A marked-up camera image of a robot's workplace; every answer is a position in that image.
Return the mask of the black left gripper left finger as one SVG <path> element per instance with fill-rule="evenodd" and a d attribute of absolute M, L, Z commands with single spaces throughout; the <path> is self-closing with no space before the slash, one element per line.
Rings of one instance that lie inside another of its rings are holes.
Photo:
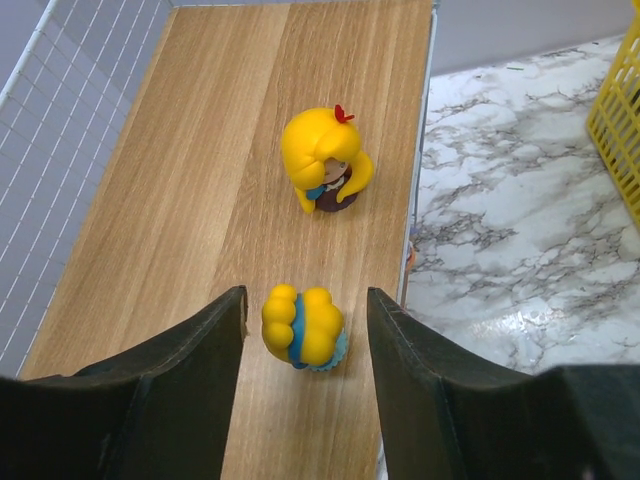
<path fill-rule="evenodd" d="M 247 316 L 236 286 L 71 376 L 1 382 L 5 479 L 217 479 Z"/>

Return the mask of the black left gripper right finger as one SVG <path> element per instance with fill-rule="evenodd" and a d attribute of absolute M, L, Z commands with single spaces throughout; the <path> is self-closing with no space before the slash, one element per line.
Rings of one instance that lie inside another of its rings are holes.
<path fill-rule="evenodd" d="M 530 376 L 412 318 L 378 288 L 367 329 L 392 479 L 635 479 L 639 369 L 562 365 Z"/>

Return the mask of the yellow minion toy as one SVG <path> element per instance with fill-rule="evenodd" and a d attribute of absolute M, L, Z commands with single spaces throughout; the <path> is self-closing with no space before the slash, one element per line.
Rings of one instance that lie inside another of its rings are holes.
<path fill-rule="evenodd" d="M 261 320 L 267 350 L 295 369 L 329 371 L 347 353 L 344 316 L 324 287 L 302 292 L 289 284 L 273 287 Z"/>

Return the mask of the yellow duck toy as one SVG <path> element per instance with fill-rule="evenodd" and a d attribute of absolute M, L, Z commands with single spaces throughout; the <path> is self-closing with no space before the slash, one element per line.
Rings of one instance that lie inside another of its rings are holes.
<path fill-rule="evenodd" d="M 307 109 L 284 128 L 284 168 L 309 214 L 347 208 L 373 178 L 374 163 L 362 149 L 354 118 L 337 104 Z"/>

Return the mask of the yellow plastic basket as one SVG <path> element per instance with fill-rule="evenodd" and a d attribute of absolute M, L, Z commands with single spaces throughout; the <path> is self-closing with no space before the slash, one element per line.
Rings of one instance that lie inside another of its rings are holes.
<path fill-rule="evenodd" d="M 618 48 L 586 120 L 589 136 L 635 223 L 639 222 L 639 19 Z"/>

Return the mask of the purple figure orange donut toy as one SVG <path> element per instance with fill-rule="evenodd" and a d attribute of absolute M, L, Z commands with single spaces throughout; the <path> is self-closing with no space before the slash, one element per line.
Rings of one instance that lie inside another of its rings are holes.
<path fill-rule="evenodd" d="M 406 270 L 407 271 L 410 271 L 413 268 L 414 263 L 415 263 L 416 251 L 415 251 L 413 240 L 415 239 L 416 232 L 417 232 L 417 228 L 415 226 L 412 226 L 410 228 L 410 230 L 409 230 L 408 245 L 407 245 L 407 258 L 406 258 Z"/>

